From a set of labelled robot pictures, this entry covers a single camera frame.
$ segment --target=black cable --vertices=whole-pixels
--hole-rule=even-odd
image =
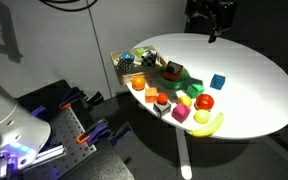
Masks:
[[[82,8],[77,8],[77,9],[64,9],[64,8],[60,8],[60,7],[57,7],[57,6],[54,6],[50,3],[48,3],[47,1],[49,0],[39,0],[41,1],[42,3],[46,4],[47,6],[50,6],[54,9],[57,9],[57,10],[61,10],[61,11],[65,11],[65,12],[78,12],[78,11],[83,11],[85,9],[88,9],[90,7],[92,7],[95,3],[97,3],[98,0],[94,0],[91,4],[85,6],[85,7],[82,7]]]
[[[43,1],[49,2],[49,3],[55,3],[55,4],[68,4],[68,3],[73,3],[73,2],[80,1],[80,0],[66,0],[66,1],[43,0]]]

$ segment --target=green block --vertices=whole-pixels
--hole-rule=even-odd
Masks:
[[[204,92],[204,87],[201,84],[190,84],[187,88],[187,95],[194,99]]]
[[[144,48],[137,48],[135,50],[135,56],[139,59],[142,58],[142,54],[144,53],[145,49]]]

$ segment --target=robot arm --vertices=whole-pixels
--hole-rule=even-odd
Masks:
[[[50,125],[27,112],[0,86],[0,178],[31,165],[48,140]]]
[[[202,17],[209,20],[211,32],[209,43],[216,41],[216,37],[230,29],[237,7],[236,2],[222,0],[188,0],[186,15],[188,23],[191,19]]]

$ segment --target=red object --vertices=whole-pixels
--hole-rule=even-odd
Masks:
[[[157,96],[157,103],[165,105],[167,103],[168,96],[165,93],[159,93]]]
[[[162,76],[165,79],[171,81],[179,81],[183,66],[172,61],[169,61],[166,65],[166,69],[163,71]]]
[[[205,109],[210,111],[214,105],[214,99],[212,96],[208,94],[201,94],[196,98],[196,102],[194,104],[195,109]]]

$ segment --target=white robot part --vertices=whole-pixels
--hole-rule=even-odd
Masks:
[[[17,170],[35,161],[51,133],[50,125],[26,111],[0,86],[0,178],[10,159]]]

